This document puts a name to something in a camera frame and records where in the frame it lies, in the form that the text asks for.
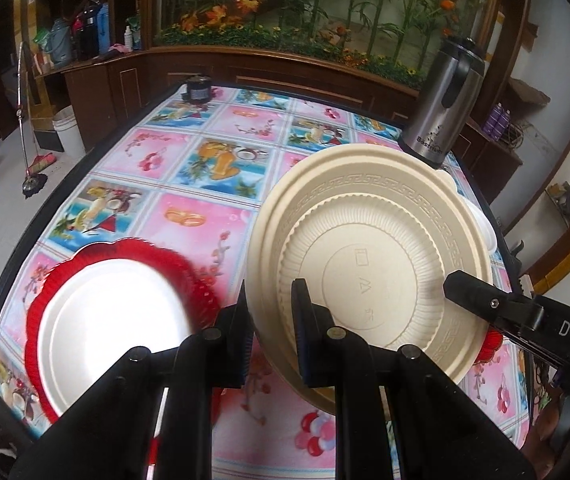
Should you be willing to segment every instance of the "glass window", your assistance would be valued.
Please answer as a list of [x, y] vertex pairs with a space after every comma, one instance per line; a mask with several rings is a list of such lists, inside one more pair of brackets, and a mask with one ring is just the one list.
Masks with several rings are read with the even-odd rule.
[[158, 0], [156, 44], [292, 52], [420, 88], [440, 38], [472, 37], [484, 0]]

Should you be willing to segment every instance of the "hand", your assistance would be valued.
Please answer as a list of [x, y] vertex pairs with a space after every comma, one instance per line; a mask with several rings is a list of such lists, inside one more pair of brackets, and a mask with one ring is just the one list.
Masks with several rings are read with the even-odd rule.
[[538, 480], [545, 478], [554, 467], [555, 457], [549, 439], [558, 425], [559, 416], [559, 395], [555, 395], [538, 415], [520, 449], [534, 466]]

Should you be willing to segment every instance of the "black table trim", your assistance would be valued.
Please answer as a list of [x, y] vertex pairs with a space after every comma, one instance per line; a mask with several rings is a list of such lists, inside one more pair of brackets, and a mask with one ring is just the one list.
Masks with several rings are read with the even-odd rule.
[[[261, 88], [260, 86], [232, 86], [232, 85], [221, 85], [227, 88], [239, 88], [239, 89], [260, 89], [265, 90], [270, 93], [276, 93], [279, 95], [284, 95], [288, 97], [293, 97], [297, 99], [307, 99], [306, 96], [302, 96], [299, 94], [295, 94], [293, 92], [281, 92], [281, 91], [273, 91], [268, 88]], [[40, 210], [36, 213], [31, 223], [25, 229], [20, 241], [16, 245], [14, 252], [10, 256], [7, 264], [5, 265], [2, 274], [0, 276], [0, 313], [4, 302], [9, 294], [10, 289], [12, 288], [14, 281], [24, 263], [25, 259], [30, 254], [30, 251], [33, 249], [34, 245], [40, 238], [41, 234], [43, 233], [44, 229], [46, 229], [47, 225], [54, 217], [60, 206], [63, 205], [65, 200], [68, 199], [69, 195], [76, 189], [78, 184], [87, 176], [87, 173], [104, 157], [104, 155], [114, 146], [116, 143], [133, 127], [137, 126], [139, 122], [141, 122], [147, 115], [149, 115], [154, 108], [156, 108], [162, 101], [168, 99], [172, 95], [174, 95], [179, 85], [172, 86], [167, 92], [164, 92], [158, 99], [156, 99], [152, 104], [149, 104], [145, 108], [143, 108], [139, 114], [133, 117], [130, 121], [127, 122], [125, 126], [121, 126], [114, 130], [111, 134], [109, 134], [105, 139], [99, 142], [94, 149], [92, 149], [85, 157], [83, 157], [69, 172], [69, 174], [61, 181], [61, 183], [56, 187], [55, 190], [51, 193], [45, 203], [42, 205]], [[390, 124], [391, 126], [395, 126], [397, 128], [404, 127], [404, 124], [398, 123], [395, 121], [389, 121], [384, 118], [381, 118], [376, 115], [370, 115], [368, 112], [364, 112], [363, 110], [357, 110], [354, 108], [349, 108], [345, 106], [338, 106], [336, 103], [332, 103], [330, 101], [321, 100], [321, 99], [312, 99], [314, 102], [325, 104], [332, 107], [338, 107], [341, 110], [345, 110], [348, 112], [355, 113], [357, 115], [363, 115], [368, 118], [377, 120], [381, 123]], [[507, 248], [507, 244], [498, 228], [498, 224], [492, 214], [489, 205], [485, 198], [482, 196], [478, 185], [475, 183], [472, 175], [470, 174], [469, 170], [463, 165], [462, 162], [459, 161], [460, 167], [465, 175], [469, 185], [472, 188], [472, 191], [476, 195], [478, 202], [481, 206], [482, 212], [487, 216], [489, 221], [494, 228], [496, 233], [496, 237], [498, 239], [498, 250], [500, 251], [501, 256], [503, 257], [503, 261], [505, 263], [505, 268], [507, 270], [508, 277], [510, 279], [511, 287], [514, 291], [521, 291], [520, 289], [520, 282], [518, 281], [518, 276], [516, 274], [516, 269], [514, 266], [514, 262], [511, 259], [510, 252]], [[0, 426], [7, 431], [12, 436], [12, 441], [18, 448], [18, 452], [27, 449], [33, 442], [34, 442], [34, 435], [28, 429], [28, 427], [23, 424], [20, 420], [18, 420], [12, 410], [4, 403], [4, 401], [0, 397]]]

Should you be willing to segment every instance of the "white bucket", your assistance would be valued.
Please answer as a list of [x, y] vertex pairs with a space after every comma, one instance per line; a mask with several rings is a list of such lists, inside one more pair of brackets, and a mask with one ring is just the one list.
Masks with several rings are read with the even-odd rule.
[[71, 106], [63, 108], [52, 118], [52, 122], [65, 153], [72, 158], [84, 157], [86, 152], [76, 123], [74, 109]]

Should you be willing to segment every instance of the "patterned tablecloth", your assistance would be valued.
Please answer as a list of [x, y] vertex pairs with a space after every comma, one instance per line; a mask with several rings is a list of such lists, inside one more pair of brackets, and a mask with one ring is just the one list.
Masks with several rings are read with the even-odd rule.
[[[190, 258], [223, 303], [235, 303], [252, 225], [278, 179], [311, 153], [338, 144], [399, 149], [400, 130], [340, 108], [214, 90], [213, 101], [202, 106], [183, 103], [177, 93], [127, 132], [63, 203], [23, 263], [0, 315], [0, 396], [34, 436], [49, 422], [25, 374], [25, 316], [52, 266], [91, 242], [145, 238]], [[445, 169], [458, 192], [478, 204], [451, 154]], [[509, 290], [500, 254], [491, 261], [495, 285]], [[460, 386], [521, 446], [527, 401], [523, 358], [514, 345], [505, 343], [490, 363], [474, 366]], [[272, 373], [254, 344], [246, 386], [222, 397], [214, 477], [333, 478], [333, 428], [333, 417], [316, 413]]]

